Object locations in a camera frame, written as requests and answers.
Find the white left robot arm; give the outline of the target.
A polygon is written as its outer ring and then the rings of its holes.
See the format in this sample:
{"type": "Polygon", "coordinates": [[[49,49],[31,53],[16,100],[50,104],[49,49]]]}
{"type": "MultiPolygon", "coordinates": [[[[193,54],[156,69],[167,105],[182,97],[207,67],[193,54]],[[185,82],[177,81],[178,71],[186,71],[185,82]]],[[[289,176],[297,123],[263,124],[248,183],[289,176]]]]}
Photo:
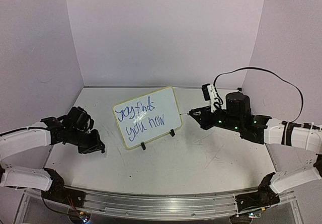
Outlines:
{"type": "Polygon", "coordinates": [[[43,118],[36,125],[1,134],[1,186],[32,188],[48,192],[57,202],[64,202],[68,191],[64,179],[53,169],[32,169],[13,166],[4,160],[38,147],[72,144],[79,154],[105,152],[94,120],[81,107],[72,107],[63,116],[43,118]]]}

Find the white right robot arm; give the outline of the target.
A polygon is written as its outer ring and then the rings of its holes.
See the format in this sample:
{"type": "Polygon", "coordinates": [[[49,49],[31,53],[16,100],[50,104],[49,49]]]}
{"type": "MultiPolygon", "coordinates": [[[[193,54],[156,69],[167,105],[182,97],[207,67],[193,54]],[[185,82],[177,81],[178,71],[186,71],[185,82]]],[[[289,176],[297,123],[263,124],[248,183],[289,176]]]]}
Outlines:
{"type": "Polygon", "coordinates": [[[218,127],[238,132],[244,140],[258,144],[280,144],[314,152],[316,162],[293,172],[276,172],[265,176],[258,186],[260,192],[279,194],[287,189],[321,179],[321,126],[295,123],[266,115],[253,115],[251,101],[241,92],[225,97],[226,108],[205,106],[189,111],[202,129],[218,127]]]}

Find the black whiteboard stand foot right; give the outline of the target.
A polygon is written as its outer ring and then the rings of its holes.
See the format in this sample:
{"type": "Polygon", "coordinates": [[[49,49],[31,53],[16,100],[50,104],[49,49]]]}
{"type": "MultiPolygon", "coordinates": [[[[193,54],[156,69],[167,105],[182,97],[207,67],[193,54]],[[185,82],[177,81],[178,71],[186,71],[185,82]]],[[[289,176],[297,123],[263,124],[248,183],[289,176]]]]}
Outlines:
{"type": "Polygon", "coordinates": [[[175,136],[175,132],[174,132],[173,129],[170,130],[170,135],[171,135],[171,137],[174,137],[175,136]]]}

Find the black whiteboard stand foot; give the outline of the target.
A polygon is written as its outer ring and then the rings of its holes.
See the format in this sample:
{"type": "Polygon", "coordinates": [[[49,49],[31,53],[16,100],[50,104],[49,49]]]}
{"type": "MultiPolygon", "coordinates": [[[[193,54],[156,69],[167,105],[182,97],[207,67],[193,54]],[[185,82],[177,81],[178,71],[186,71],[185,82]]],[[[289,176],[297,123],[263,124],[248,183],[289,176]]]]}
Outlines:
{"type": "Polygon", "coordinates": [[[171,135],[171,137],[174,137],[175,136],[175,132],[174,132],[173,129],[170,130],[170,135],[171,135]]]}
{"type": "Polygon", "coordinates": [[[145,144],[144,144],[143,142],[140,144],[140,146],[141,146],[141,148],[142,148],[143,150],[146,150],[146,146],[145,146],[145,144]]]}

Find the black whiteboard stand foot left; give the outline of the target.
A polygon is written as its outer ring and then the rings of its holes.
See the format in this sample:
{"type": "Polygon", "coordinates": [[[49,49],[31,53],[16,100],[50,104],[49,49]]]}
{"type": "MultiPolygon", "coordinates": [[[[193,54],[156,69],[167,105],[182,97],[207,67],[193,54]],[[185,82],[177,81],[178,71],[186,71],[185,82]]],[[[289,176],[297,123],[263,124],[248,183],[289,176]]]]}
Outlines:
{"type": "Polygon", "coordinates": [[[144,144],[143,142],[140,144],[140,146],[141,146],[141,148],[142,148],[143,150],[146,150],[146,146],[145,146],[145,144],[144,144]]]}

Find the yellow-framed whiteboard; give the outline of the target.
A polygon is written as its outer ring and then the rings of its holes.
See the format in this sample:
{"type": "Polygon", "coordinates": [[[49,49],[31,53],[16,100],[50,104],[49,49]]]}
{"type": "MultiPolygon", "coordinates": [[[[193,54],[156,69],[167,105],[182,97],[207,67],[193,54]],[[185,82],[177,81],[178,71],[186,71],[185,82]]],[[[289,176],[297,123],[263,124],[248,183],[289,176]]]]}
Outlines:
{"type": "Polygon", "coordinates": [[[112,112],[128,150],[174,132],[183,124],[171,86],[115,104],[112,112]]]}

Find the left circuit board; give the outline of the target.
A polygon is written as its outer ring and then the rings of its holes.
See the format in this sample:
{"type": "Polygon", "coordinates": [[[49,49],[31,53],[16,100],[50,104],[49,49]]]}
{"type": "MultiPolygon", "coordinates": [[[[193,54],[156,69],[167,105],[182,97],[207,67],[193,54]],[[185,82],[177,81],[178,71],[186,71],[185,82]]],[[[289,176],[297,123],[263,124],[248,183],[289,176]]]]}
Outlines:
{"type": "Polygon", "coordinates": [[[69,210],[68,219],[71,223],[89,223],[91,220],[91,214],[83,211],[69,210]]]}

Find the circuit board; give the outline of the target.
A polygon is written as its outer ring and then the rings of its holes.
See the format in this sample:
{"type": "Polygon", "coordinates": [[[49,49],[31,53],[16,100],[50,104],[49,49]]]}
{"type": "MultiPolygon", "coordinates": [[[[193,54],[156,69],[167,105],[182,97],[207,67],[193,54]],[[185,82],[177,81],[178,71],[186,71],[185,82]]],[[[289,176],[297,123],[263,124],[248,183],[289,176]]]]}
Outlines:
{"type": "Polygon", "coordinates": [[[261,210],[256,210],[248,213],[248,218],[250,219],[255,219],[255,218],[261,218],[263,214],[263,211],[261,210]]]}
{"type": "Polygon", "coordinates": [[[68,219],[71,223],[89,223],[91,220],[91,214],[83,211],[69,210],[68,219]]]}

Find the right circuit board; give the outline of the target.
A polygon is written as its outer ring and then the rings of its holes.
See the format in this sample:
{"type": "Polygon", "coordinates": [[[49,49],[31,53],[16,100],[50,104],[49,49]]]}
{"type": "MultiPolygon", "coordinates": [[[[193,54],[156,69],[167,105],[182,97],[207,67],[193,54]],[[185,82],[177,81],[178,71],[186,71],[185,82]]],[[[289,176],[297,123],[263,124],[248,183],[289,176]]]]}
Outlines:
{"type": "Polygon", "coordinates": [[[263,211],[261,210],[256,210],[248,213],[248,218],[250,219],[255,219],[255,218],[261,218],[263,214],[263,211]]]}

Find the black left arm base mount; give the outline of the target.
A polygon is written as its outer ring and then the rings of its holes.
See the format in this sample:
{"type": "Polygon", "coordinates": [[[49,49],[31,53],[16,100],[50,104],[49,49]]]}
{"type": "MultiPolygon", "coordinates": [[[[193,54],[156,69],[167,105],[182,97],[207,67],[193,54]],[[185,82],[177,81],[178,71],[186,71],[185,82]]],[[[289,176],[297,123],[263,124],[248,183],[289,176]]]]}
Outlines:
{"type": "Polygon", "coordinates": [[[65,187],[64,179],[54,169],[44,168],[44,171],[49,174],[52,181],[48,190],[41,191],[44,199],[73,207],[83,207],[86,197],[83,191],[65,187]]]}

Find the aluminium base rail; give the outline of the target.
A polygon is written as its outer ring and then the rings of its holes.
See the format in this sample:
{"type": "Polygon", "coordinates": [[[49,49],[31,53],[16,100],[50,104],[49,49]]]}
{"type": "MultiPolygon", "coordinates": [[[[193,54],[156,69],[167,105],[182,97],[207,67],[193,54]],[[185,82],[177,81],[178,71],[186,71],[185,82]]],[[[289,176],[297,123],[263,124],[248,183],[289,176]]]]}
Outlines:
{"type": "Polygon", "coordinates": [[[46,199],[46,202],[70,210],[147,220],[211,219],[281,208],[285,209],[285,214],[300,214],[292,191],[279,194],[277,203],[270,200],[256,207],[255,189],[185,195],[124,194],[70,186],[66,189],[72,197],[73,205],[68,201],[61,203],[46,199]]]}

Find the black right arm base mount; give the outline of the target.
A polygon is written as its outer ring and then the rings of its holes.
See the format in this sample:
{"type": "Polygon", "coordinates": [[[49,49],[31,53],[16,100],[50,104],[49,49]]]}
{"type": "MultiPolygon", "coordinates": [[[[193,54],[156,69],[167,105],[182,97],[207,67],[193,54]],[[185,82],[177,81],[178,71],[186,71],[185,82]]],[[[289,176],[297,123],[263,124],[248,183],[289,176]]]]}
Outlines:
{"type": "Polygon", "coordinates": [[[234,198],[237,204],[238,213],[253,209],[257,210],[262,207],[270,207],[271,205],[278,204],[280,202],[279,194],[275,193],[270,187],[274,174],[276,173],[272,172],[266,175],[258,186],[256,192],[240,194],[234,198]]]}

